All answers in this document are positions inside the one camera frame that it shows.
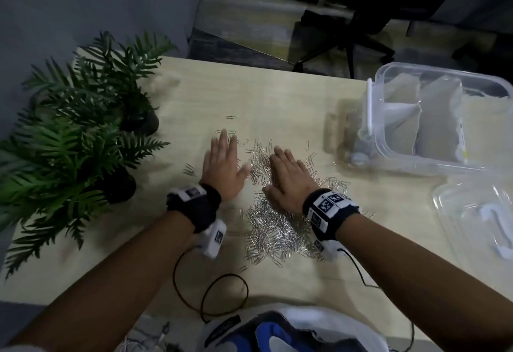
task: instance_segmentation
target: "forearm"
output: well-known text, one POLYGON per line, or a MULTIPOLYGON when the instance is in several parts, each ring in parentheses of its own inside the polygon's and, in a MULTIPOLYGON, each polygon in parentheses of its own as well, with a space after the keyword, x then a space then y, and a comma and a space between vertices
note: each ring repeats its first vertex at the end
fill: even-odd
POLYGON ((169 278, 194 229, 183 214, 167 212, 74 283, 11 344, 111 352, 169 278))
POLYGON ((337 239, 441 348, 513 344, 513 303, 434 253, 359 214, 344 221, 337 239))

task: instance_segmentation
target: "black wristband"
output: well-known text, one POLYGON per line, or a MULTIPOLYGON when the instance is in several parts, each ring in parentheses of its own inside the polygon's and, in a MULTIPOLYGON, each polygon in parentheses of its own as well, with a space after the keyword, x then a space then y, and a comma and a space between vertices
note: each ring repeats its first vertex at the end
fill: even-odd
POLYGON ((347 196, 330 189, 318 189, 303 203, 303 213, 320 241, 335 240, 335 233, 359 207, 347 196))
POLYGON ((212 186, 202 184, 173 190, 167 195, 167 210, 176 210, 189 218, 196 227, 194 233, 207 229, 215 221, 221 195, 212 186))

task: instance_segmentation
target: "plastic container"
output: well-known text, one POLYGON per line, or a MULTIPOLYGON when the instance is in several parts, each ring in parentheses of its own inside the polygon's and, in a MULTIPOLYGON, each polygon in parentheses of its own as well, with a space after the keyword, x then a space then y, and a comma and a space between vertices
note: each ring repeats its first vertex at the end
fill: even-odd
POLYGON ((513 205, 504 187, 451 178, 433 202, 459 266, 513 300, 513 205))
POLYGON ((386 64, 374 83, 368 81, 361 112, 349 119, 354 140, 349 160, 355 166, 421 175, 511 174, 512 95, 513 86, 499 77, 386 64), (481 107, 483 115, 476 115, 481 107), (398 117, 404 113, 408 123, 398 117))

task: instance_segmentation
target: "potted plant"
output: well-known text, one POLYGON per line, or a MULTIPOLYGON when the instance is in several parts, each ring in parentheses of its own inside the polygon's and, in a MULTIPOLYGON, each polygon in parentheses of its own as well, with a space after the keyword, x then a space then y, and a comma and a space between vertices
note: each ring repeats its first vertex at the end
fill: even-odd
POLYGON ((100 32, 92 45, 80 47, 87 56, 76 54, 66 75, 51 59, 47 73, 36 66, 23 83, 36 90, 38 106, 52 108, 56 115, 68 116, 76 123, 106 123, 121 118, 120 129, 151 135, 158 129, 158 118, 147 97, 138 86, 140 78, 153 74, 162 55, 175 46, 164 37, 157 42, 147 32, 143 39, 126 45, 114 40, 109 32, 100 32), (121 51, 114 50, 117 45, 121 51))
POLYGON ((79 245, 86 223, 111 203, 129 199, 135 168, 167 142, 119 129, 120 121, 83 126, 67 116, 34 110, 0 141, 0 230, 22 224, 5 264, 7 276, 62 230, 79 245))

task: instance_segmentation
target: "wooden desk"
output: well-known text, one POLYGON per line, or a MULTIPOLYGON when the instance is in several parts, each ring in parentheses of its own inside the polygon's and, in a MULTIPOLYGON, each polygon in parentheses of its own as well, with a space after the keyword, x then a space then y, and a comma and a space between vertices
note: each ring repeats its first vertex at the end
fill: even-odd
MULTIPOLYGON (((81 251, 72 239, 60 235, 55 245, 42 249, 40 259, 30 259, 6 283, 0 284, 1 300, 52 302, 86 271, 163 213, 170 188, 199 179, 183 174, 182 170, 189 163, 201 172, 209 140, 223 127, 235 130, 239 140, 248 140, 247 146, 239 147, 242 161, 249 157, 245 150, 253 146, 256 137, 263 144, 272 139, 274 145, 291 148, 296 158, 304 159, 317 151, 314 166, 320 176, 336 175, 349 180, 348 193, 363 208, 375 213, 374 220, 457 263, 430 196, 443 179, 369 173, 346 168, 341 162, 333 165, 347 112, 365 91, 364 81, 164 58, 157 75, 146 82, 153 105, 160 107, 158 136, 171 145, 134 172, 138 182, 135 196, 124 204, 114 205, 112 213, 91 224, 81 251), (226 116, 237 118, 226 119, 226 116), (306 140, 310 145, 308 152, 306 140)), ((238 198, 223 206, 221 217, 229 230, 245 228, 240 222, 239 208, 247 209, 252 204, 255 190, 260 188, 247 182, 238 198)), ((177 276, 183 294, 199 306, 207 285, 215 277, 239 272, 245 264, 244 248, 242 237, 228 237, 214 261, 188 254, 177 276)), ((268 302, 322 305, 368 323, 385 336, 410 337, 409 321, 382 291, 363 286, 348 258, 336 263, 317 263, 295 254, 283 268, 266 260, 249 266, 241 275, 250 289, 248 305, 268 302)), ((244 295, 240 281, 227 279, 213 289, 206 309, 226 310, 236 306, 244 295)), ((196 316, 178 300, 170 281, 148 311, 174 317, 196 316)), ((426 338, 420 331, 415 337, 426 338)))

